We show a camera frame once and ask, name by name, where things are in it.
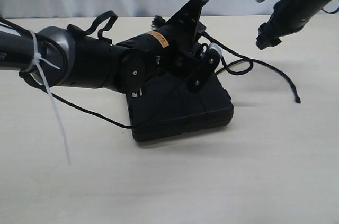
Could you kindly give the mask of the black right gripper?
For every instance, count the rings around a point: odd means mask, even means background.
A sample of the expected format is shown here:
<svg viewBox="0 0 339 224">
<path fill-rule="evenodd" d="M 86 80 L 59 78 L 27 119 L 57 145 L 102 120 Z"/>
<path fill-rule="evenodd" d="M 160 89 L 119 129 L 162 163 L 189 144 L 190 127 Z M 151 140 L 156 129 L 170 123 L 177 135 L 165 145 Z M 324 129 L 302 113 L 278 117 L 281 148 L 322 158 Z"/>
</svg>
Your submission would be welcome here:
<svg viewBox="0 0 339 224">
<path fill-rule="evenodd" d="M 268 21 L 259 26 L 256 46 L 260 50 L 276 47 L 282 42 L 282 37 L 301 31 L 309 20 L 310 15 L 304 7 L 293 1 L 279 1 Z"/>
</svg>

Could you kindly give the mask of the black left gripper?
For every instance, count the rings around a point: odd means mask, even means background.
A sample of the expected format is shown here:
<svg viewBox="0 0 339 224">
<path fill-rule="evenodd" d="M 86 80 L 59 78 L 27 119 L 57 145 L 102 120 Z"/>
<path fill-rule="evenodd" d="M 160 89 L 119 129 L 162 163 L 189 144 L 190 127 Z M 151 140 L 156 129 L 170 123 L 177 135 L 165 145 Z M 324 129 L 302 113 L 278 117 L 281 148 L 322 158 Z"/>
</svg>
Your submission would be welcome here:
<svg viewBox="0 0 339 224">
<path fill-rule="evenodd" d="M 199 43 L 206 26 L 200 22 L 207 0 L 189 0 L 168 20 L 158 17 L 158 32 L 168 46 L 160 53 L 159 66 L 174 76 L 188 76 L 201 64 Z"/>
</svg>

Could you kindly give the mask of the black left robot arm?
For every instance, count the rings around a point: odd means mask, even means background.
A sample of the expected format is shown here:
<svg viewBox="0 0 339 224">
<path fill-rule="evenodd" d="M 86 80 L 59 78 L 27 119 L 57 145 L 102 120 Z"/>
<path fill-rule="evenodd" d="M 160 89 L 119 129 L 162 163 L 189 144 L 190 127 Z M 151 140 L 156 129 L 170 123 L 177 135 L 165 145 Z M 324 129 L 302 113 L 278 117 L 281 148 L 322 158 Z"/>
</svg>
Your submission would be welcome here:
<svg viewBox="0 0 339 224">
<path fill-rule="evenodd" d="M 202 8 L 208 0 L 189 0 L 170 19 L 155 17 L 153 29 L 118 43 L 103 33 L 117 20 L 113 11 L 83 30 L 49 26 L 32 32 L 1 19 L 1 69 L 16 70 L 37 88 L 64 86 L 140 90 L 153 77 L 170 73 L 198 92 L 208 75 L 203 47 Z"/>
</svg>

